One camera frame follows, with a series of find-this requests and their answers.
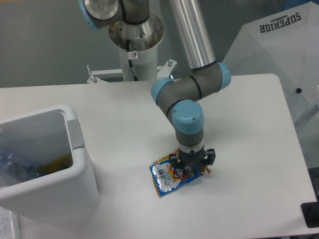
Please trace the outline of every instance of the white bin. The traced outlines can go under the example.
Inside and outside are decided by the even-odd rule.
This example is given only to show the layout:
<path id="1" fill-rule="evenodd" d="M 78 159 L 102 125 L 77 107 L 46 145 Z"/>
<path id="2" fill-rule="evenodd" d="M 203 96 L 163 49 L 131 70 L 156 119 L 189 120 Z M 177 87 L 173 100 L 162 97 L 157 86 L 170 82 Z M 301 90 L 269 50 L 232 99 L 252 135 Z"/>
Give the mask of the white bin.
<path id="1" fill-rule="evenodd" d="M 9 146 L 45 165 L 71 154 L 73 164 L 21 182 L 0 171 L 0 206 L 34 220 L 50 220 L 95 208 L 100 201 L 93 164 L 76 113 L 58 105 L 0 120 L 0 147 Z"/>

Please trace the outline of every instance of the white umbrella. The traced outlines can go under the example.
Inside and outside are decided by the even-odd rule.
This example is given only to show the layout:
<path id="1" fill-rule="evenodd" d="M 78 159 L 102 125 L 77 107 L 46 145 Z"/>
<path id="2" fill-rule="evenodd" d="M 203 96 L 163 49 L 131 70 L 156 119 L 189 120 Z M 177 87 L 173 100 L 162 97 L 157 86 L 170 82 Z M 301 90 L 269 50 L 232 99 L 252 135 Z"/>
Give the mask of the white umbrella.
<path id="1" fill-rule="evenodd" d="M 233 75 L 276 74 L 295 122 L 316 100 L 319 5 L 309 2 L 243 25 L 224 63 Z M 319 128 L 319 118 L 316 124 L 311 133 Z M 319 152 L 312 157 L 319 162 Z"/>

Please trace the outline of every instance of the white table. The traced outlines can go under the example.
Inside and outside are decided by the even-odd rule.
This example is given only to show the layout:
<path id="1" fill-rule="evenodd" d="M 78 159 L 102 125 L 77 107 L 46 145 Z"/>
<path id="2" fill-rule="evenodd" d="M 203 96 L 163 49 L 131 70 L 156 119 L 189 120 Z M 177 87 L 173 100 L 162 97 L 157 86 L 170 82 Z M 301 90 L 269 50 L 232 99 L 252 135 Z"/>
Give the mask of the white table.
<path id="1" fill-rule="evenodd" d="M 0 118 L 60 104 L 77 112 L 102 200 L 70 223 L 21 217 L 24 239 L 247 239 L 318 233 L 300 204 L 315 201 L 286 100 L 274 75 L 235 76 L 202 99 L 212 173 L 158 198 L 151 163 L 176 149 L 151 82 L 0 89 Z"/>

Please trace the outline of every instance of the blue plastic wrapper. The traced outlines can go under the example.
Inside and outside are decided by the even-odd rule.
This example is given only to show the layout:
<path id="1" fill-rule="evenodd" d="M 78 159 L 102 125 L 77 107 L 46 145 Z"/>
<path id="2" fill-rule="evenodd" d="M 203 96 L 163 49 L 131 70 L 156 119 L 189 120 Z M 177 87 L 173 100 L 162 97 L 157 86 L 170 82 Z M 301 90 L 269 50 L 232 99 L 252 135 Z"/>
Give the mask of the blue plastic wrapper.
<path id="1" fill-rule="evenodd" d="M 207 167 L 202 168 L 195 163 L 189 164 L 185 170 L 174 169 L 169 163 L 169 154 L 155 161 L 150 166 L 150 170 L 159 197 L 179 189 L 186 183 L 201 177 L 205 172 L 210 173 Z"/>

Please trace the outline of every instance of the silver metal pipe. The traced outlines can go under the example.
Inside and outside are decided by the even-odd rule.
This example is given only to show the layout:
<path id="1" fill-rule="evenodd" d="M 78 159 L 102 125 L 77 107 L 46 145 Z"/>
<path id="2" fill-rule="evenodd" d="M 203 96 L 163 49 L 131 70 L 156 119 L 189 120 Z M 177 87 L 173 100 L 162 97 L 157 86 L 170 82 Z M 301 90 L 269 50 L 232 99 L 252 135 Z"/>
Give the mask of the silver metal pipe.
<path id="1" fill-rule="evenodd" d="M 189 67 L 196 70 L 216 61 L 198 0 L 169 0 Z"/>

